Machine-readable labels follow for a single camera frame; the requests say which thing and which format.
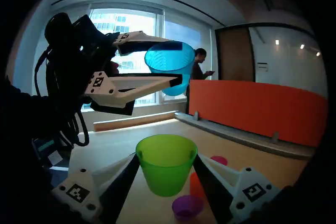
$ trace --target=orange partition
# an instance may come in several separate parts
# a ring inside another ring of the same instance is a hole
[[[326,127],[328,101],[306,90],[273,84],[191,80],[189,113],[237,129],[317,146]]]

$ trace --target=man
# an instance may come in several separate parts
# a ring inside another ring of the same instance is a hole
[[[208,76],[213,75],[214,71],[202,72],[200,65],[205,60],[207,56],[206,50],[203,48],[198,48],[195,50],[195,60],[194,65],[192,66],[191,79],[206,79]],[[186,114],[189,114],[189,86],[186,88]]]

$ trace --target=table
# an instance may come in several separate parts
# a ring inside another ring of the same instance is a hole
[[[130,155],[140,140],[155,134],[187,137],[196,143],[199,153],[208,157],[223,156],[228,160],[228,166],[235,170],[246,166],[254,167],[279,188],[294,184],[307,163],[262,152],[171,119],[124,129],[90,132],[89,145],[73,149],[69,173],[81,168],[92,172],[102,169]],[[83,139],[84,135],[80,134],[80,140]],[[178,223],[173,216],[171,204],[177,197],[186,194],[189,194],[189,179],[178,195],[168,198],[154,195],[139,168],[117,223]],[[206,204],[204,211],[191,223],[215,223],[210,207]]]

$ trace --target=green cup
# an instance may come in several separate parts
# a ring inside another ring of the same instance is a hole
[[[150,190],[170,197],[182,190],[197,155],[197,146],[178,135],[155,135],[137,144],[136,155]]]

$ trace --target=plastic cup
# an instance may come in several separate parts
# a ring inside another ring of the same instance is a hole
[[[182,74],[182,84],[162,90],[170,96],[180,95],[186,90],[194,60],[194,49],[178,41],[157,43],[144,56],[144,61],[152,73]]]
[[[178,135],[147,137],[136,146],[148,187],[162,197],[174,196],[182,190],[196,154],[194,142]]]
[[[189,188],[189,190],[190,190],[190,195],[199,197],[203,200],[207,200],[207,196],[204,192],[203,186],[202,186],[196,172],[193,172],[190,175],[190,188]]]
[[[179,221],[189,221],[195,218],[203,210],[203,207],[203,200],[193,195],[179,197],[172,204],[175,218]]]
[[[211,157],[212,160],[215,160],[223,165],[228,165],[228,161],[225,157],[222,157],[222,156],[213,156]]]

